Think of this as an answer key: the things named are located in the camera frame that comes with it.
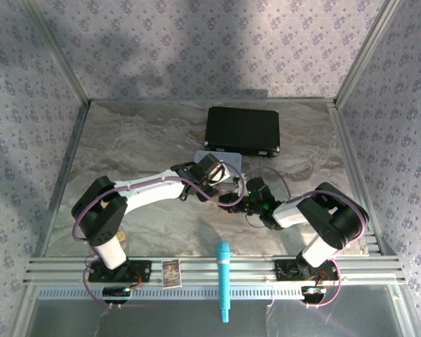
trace patterned wallpaper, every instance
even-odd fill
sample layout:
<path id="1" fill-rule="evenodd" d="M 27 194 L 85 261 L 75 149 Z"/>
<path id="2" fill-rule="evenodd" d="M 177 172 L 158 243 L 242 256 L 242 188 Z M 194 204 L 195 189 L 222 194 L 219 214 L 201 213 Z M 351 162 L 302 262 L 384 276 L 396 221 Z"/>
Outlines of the patterned wallpaper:
<path id="1" fill-rule="evenodd" d="M 403 0 L 342 111 L 421 318 L 421 0 Z"/>
<path id="2" fill-rule="evenodd" d="M 79 103 L 29 18 L 0 1 L 0 336 L 4 336 Z"/>
<path id="3" fill-rule="evenodd" d="M 333 97 L 384 0 L 39 0 L 89 98 Z"/>

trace blue microphone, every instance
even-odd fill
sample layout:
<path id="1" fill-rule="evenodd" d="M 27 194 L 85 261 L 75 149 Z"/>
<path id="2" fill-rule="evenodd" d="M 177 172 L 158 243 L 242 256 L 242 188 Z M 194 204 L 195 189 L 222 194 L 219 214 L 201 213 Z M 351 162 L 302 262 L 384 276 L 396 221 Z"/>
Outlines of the blue microphone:
<path id="1" fill-rule="evenodd" d="M 217 245 L 218 285 L 220 293 L 220 309 L 222 310 L 223 323 L 229 322 L 229 309 L 231 308 L 231 294 L 229 287 L 229 259 L 231 249 L 228 242 Z"/>

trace marble surface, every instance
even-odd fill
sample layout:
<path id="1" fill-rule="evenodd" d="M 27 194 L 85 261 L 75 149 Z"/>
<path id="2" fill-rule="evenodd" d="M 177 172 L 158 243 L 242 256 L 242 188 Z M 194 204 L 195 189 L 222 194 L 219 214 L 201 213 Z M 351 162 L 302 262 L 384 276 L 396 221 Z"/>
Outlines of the marble surface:
<path id="1" fill-rule="evenodd" d="M 89 248 L 72 239 L 70 210 L 99 176 L 132 180 L 191 161 L 203 148 L 207 110 L 213 105 L 279 112 L 281 152 L 274 159 L 243 157 L 243 171 L 271 166 L 283 174 L 292 194 L 328 181 L 347 195 L 351 190 L 329 113 L 307 103 L 116 103 L 94 102 L 81 135 L 67 187 L 55 219 L 47 254 L 85 256 Z M 286 191 L 273 173 L 257 173 L 277 199 Z M 254 225 L 261 222 L 250 217 Z M 244 215 L 228 214 L 196 197 L 160 201 L 126 215 L 123 247 L 132 256 L 214 256 L 220 240 L 238 256 L 296 255 L 315 235 L 309 224 L 273 231 L 253 228 Z M 367 253 L 362 238 L 343 253 Z"/>

